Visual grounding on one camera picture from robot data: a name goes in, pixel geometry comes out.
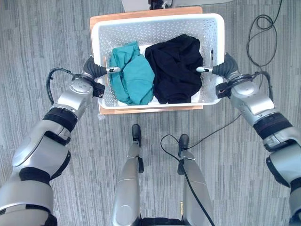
gray carpet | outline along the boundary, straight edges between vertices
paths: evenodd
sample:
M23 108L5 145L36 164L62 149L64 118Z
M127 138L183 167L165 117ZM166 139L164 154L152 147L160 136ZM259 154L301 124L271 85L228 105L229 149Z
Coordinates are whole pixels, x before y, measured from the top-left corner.
M225 50L242 73L257 70L246 56L247 31L261 13L276 16L278 0L241 0L206 5L205 13L225 20ZM293 125L301 126L301 1L285 0L276 22L278 50L265 70L272 76L275 103ZM0 186L11 173L14 150L48 111L45 81L53 67L80 72L91 54L91 16L122 12L119 0L0 0ZM272 52L273 35L258 38L251 52L261 62ZM56 75L54 98L69 77ZM266 92L266 83L262 90ZM110 115L97 118L93 101L72 133L72 160L51 185L60 226L111 225L116 182L131 144L130 129L143 133L142 216L180 217L183 178L176 162L159 147L163 135L190 135L192 143L238 115L227 99L199 111ZM173 140L165 147L176 153ZM265 164L269 153L244 121L211 136L192 152L205 175L216 225L285 226L290 190L278 184Z

white laundry basket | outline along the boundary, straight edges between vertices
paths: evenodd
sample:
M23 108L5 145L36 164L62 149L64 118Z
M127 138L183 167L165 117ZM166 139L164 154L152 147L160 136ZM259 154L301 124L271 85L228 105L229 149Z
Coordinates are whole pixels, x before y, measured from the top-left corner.
M203 57L203 66L214 66L224 61L224 20L218 14L153 16L98 22L92 29L94 61L101 66L109 66L107 64L109 64L111 51L115 47L138 41L140 53L144 54L148 46L181 34L200 40L199 51ZM201 78L202 87L192 97L192 103L161 105L154 98L148 105L126 105L116 99L110 79L105 75L99 79L99 82L106 86L103 98L99 98L99 104L106 109L129 109L218 103L215 86L222 82L222 78L211 73L202 73Z

teal shirt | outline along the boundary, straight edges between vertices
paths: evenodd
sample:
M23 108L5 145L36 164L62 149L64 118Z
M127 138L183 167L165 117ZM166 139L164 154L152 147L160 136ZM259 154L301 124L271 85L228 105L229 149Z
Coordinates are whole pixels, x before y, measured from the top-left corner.
M128 105L147 105L153 99L155 74L143 55L138 42L114 48L110 67L121 71L110 74L110 82L116 98Z

wooden tray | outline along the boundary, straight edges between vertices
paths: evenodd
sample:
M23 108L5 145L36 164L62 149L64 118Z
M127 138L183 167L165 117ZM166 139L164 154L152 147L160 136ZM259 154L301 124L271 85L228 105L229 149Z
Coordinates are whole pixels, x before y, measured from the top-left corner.
M148 11L118 13L102 16L93 16L90 18L90 29L92 29L97 22L106 20L119 20L139 17L150 16L169 16L169 15L182 15L182 14L195 14L203 13L201 7L184 7L184 8L169 8L169 9L157 9ZM133 108L133 109L105 109L99 105L100 114L126 114L126 113L149 113L149 112L165 112L165 111L180 111L180 110L196 110L203 109L203 106L185 106L185 107L145 107L145 108Z

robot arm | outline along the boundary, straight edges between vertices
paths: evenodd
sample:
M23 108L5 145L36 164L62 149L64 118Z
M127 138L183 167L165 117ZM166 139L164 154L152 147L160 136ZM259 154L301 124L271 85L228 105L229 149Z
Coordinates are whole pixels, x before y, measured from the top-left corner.
M71 154L65 145L92 97L103 95L104 86L94 80L117 71L95 65L90 57L83 73L24 138L13 157L13 172L0 189L0 226L56 226L49 181L67 167Z
M229 55L225 62L212 71L226 79L216 87L218 97L228 96L247 122L263 139L264 147L271 152L266 159L275 180L291 189L290 225L301 225L301 133L277 110L272 100L261 94L251 75L242 75L237 63Z

